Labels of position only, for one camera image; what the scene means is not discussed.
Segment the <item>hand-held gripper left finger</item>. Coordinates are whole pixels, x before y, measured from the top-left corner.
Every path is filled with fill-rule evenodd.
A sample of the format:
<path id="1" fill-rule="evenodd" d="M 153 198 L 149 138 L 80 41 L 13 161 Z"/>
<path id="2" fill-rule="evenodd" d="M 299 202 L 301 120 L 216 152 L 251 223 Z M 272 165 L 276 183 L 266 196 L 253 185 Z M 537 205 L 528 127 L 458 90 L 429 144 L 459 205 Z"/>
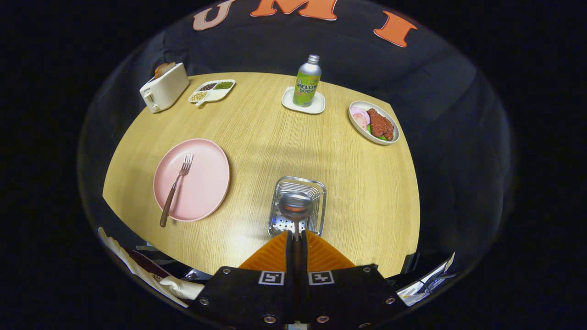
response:
<path id="1" fill-rule="evenodd" d="M 190 312 L 214 328 L 285 328 L 291 320 L 292 234 L 279 234 L 240 267 L 220 267 Z"/>

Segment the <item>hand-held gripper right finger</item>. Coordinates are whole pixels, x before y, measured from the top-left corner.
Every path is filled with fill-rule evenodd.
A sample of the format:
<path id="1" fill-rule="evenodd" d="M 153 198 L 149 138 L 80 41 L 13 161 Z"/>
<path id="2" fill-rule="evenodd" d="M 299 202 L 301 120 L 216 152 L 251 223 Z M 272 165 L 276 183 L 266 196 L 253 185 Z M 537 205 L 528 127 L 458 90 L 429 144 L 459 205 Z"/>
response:
<path id="1" fill-rule="evenodd" d="M 375 264 L 356 266 L 308 231 L 300 235 L 300 321 L 309 328 L 382 328 L 408 306 Z"/>

